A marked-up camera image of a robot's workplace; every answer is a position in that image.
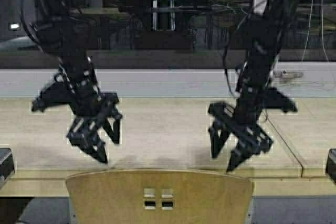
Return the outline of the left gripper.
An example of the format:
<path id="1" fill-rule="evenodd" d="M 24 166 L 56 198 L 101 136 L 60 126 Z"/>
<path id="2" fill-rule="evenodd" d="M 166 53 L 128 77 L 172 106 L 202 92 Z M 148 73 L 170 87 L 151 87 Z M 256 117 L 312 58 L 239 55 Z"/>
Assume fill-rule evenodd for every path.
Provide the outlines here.
<path id="1" fill-rule="evenodd" d="M 105 141 L 98 134 L 104 129 L 113 144 L 120 144 L 121 120 L 123 115 L 117 109 L 119 103 L 115 92 L 102 93 L 95 115 L 75 117 L 67 138 L 71 145 L 79 147 L 96 161 L 107 164 Z"/>

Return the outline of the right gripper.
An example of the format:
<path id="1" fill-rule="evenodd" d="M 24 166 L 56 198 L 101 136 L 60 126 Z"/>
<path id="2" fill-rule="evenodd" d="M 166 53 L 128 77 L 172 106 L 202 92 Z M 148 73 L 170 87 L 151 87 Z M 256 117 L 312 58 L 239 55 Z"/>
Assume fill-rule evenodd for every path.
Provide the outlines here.
<path id="1" fill-rule="evenodd" d="M 253 155 L 268 153 L 273 145 L 270 136 L 257 124 L 241 125 L 233 119 L 234 108 L 220 101 L 209 105 L 208 113 L 214 118 L 208 132 L 211 141 L 211 156 L 217 158 L 231 134 L 238 139 L 231 150 L 226 171 L 232 172 Z"/>

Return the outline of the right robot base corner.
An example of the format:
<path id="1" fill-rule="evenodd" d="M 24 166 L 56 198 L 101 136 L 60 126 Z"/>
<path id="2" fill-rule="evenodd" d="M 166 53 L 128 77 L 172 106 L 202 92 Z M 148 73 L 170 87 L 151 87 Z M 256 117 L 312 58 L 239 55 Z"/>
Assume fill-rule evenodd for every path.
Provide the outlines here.
<path id="1" fill-rule="evenodd" d="M 327 176 L 335 183 L 336 174 L 335 174 L 335 148 L 332 148 L 328 152 L 327 162 L 325 166 L 325 173 Z"/>

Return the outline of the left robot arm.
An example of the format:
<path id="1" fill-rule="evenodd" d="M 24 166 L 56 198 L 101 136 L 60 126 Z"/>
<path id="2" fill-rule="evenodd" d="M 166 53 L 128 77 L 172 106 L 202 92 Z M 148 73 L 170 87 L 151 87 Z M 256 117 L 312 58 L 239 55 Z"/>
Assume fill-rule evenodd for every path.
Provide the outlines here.
<path id="1" fill-rule="evenodd" d="M 71 12 L 73 0 L 34 1 L 40 18 L 23 22 L 23 28 L 44 54 L 58 59 L 59 67 L 33 100 L 32 111 L 68 105 L 75 116 L 67 133 L 70 144 L 106 164 L 105 142 L 99 130 L 119 144 L 122 114 L 117 109 L 117 93 L 100 90 L 93 62 L 87 56 L 92 23 Z"/>

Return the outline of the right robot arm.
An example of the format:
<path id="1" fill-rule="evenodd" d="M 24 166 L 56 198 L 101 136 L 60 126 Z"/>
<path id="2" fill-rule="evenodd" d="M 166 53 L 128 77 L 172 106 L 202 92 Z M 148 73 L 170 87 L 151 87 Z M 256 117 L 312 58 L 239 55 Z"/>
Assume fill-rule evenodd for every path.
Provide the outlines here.
<path id="1" fill-rule="evenodd" d="M 271 85 L 284 38 L 293 23 L 299 0 L 266 0 L 262 13 L 251 9 L 237 27 L 244 35 L 246 57 L 240 68 L 234 106 L 213 102 L 208 113 L 214 122 L 208 128 L 212 158 L 217 158 L 230 135 L 237 138 L 230 152 L 227 172 L 232 172 L 253 155 L 268 153 L 273 140 L 259 126 L 263 110 L 297 112 L 296 104 Z"/>

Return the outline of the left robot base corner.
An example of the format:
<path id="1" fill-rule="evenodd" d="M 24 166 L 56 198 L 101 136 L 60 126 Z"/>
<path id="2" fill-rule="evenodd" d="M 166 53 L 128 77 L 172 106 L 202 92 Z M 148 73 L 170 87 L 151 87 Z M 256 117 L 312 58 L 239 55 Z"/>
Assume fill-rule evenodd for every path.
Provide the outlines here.
<path id="1" fill-rule="evenodd" d="M 1 188 L 15 174 L 13 152 L 10 148 L 1 148 Z"/>

